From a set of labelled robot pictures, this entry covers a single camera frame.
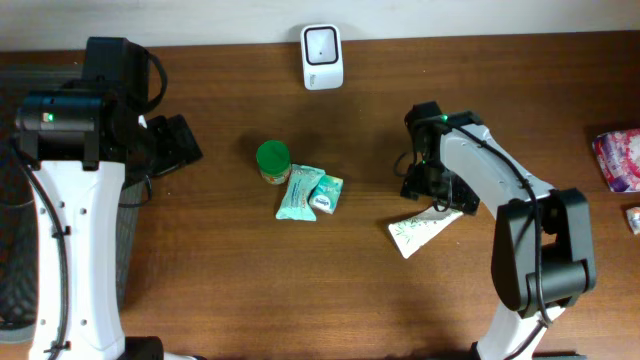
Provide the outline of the white tube with cork cap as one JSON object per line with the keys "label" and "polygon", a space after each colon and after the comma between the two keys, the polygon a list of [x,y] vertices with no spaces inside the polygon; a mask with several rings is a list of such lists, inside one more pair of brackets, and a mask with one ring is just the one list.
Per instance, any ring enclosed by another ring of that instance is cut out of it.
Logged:
{"label": "white tube with cork cap", "polygon": [[388,225],[388,231],[404,259],[408,259],[422,246],[464,215],[462,211],[437,211],[434,207],[404,220]]}

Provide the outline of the small teal gum pack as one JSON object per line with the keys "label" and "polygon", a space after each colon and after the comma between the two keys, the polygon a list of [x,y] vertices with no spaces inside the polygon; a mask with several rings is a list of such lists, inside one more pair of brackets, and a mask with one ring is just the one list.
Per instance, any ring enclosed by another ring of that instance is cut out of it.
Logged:
{"label": "small teal gum pack", "polygon": [[310,196],[309,203],[311,207],[327,214],[333,214],[336,210],[343,185],[343,179],[324,175]]}

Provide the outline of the green bottle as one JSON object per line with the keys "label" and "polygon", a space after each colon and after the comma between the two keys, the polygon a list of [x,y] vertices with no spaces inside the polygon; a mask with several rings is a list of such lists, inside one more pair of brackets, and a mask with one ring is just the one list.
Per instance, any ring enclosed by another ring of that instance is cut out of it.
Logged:
{"label": "green bottle", "polygon": [[286,144],[278,140],[264,142],[256,152],[256,161],[262,178],[269,184],[280,185],[291,172],[291,157]]}

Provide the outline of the teal wipes packet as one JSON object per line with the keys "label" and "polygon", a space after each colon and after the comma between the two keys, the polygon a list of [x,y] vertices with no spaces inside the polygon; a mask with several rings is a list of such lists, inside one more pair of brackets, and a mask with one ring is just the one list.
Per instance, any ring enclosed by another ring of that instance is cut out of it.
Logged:
{"label": "teal wipes packet", "polygon": [[315,222],[316,215],[309,205],[309,197],[325,171],[307,165],[292,165],[286,193],[275,217],[278,220]]}

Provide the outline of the red purple tissue pack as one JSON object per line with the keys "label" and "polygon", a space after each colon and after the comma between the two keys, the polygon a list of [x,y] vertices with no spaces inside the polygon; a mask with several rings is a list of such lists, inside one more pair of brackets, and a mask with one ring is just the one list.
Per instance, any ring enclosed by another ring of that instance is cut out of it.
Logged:
{"label": "red purple tissue pack", "polygon": [[639,191],[639,129],[611,131],[592,142],[596,160],[614,193]]}

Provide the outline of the orange snack packet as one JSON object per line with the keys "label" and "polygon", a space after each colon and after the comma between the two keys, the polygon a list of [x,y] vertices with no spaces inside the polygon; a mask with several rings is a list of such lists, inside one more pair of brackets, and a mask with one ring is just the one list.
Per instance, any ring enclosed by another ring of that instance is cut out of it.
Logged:
{"label": "orange snack packet", "polygon": [[640,234],[640,207],[631,207],[625,211],[629,227],[634,235]]}

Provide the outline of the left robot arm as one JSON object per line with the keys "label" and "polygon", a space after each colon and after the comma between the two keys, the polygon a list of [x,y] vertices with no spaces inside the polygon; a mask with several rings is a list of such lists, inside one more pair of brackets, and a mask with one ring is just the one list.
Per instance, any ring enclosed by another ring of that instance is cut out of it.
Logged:
{"label": "left robot arm", "polygon": [[185,119],[158,116],[159,59],[121,37],[88,40],[79,78],[33,91],[13,150],[34,195],[38,301],[32,359],[163,359],[156,336],[124,334],[116,291],[121,192],[198,161]]}

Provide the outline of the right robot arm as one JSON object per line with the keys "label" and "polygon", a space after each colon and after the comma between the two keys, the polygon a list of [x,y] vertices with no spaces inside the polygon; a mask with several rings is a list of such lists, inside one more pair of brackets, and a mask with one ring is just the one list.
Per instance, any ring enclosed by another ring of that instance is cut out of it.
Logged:
{"label": "right robot arm", "polygon": [[491,276],[500,302],[464,358],[536,358],[555,320],[596,284],[586,197],[527,171],[472,111],[446,114],[431,101],[413,106],[404,124],[412,160],[402,197],[429,197],[439,215],[475,215],[484,205],[495,219]]}

